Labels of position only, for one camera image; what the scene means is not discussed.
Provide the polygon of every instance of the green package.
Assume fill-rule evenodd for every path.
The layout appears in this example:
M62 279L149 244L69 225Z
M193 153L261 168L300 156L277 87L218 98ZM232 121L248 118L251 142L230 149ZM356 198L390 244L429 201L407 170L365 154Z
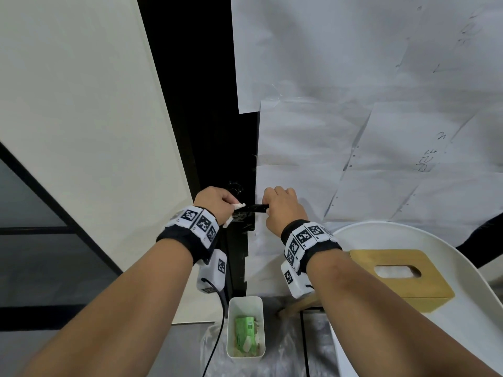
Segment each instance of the green package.
M236 345L240 352L256 354L255 318L236 319Z

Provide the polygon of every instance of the wrist strap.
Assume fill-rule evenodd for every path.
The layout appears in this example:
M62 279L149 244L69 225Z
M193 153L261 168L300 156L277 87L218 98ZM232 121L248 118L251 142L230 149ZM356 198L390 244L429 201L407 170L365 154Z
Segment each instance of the wrist strap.
M288 234L285 243L285 257L297 275L306 272L307 262L314 253L334 248L342 250L335 237L316 222L293 221L285 230L281 234L282 238Z
M176 213L157 237L171 238L183 244L192 254L194 263L199 259L207 261L215 248L218 222L210 211L189 206Z

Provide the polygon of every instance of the hand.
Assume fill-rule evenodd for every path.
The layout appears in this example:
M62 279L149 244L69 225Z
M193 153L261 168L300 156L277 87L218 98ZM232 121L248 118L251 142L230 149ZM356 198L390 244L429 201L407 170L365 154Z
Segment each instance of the hand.
M266 213L266 226L278 237L281 237L283 229L295 220L308 220L304 207L297 201L297 194L293 188L283 189L276 186L274 189L267 188L264 191L262 203L268 203Z
M209 186L201 190L194 200L194 206L209 210L217 217L218 225L223 225L234 212L232 203L239 203L228 190Z

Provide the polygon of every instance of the small white container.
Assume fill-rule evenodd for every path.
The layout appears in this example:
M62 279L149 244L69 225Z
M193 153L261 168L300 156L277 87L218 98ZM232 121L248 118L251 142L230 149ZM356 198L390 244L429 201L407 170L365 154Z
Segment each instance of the small white container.
M236 318L253 316L258 323L259 355L255 357L234 357L236 343ZM239 364L258 363L266 353L266 335L264 333L264 305L258 296L243 296L229 301L227 320L227 356Z

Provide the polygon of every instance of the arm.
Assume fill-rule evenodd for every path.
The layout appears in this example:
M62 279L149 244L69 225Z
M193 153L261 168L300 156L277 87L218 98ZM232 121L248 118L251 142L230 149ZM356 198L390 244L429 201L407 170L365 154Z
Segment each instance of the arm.
M267 227L278 237L307 220L293 189L266 189ZM315 253L307 275L360 377L498 376L339 249Z
M194 204L224 223L238 203L207 188ZM30 361L31 376L145 376L171 327L193 258L173 239L157 242L73 318Z

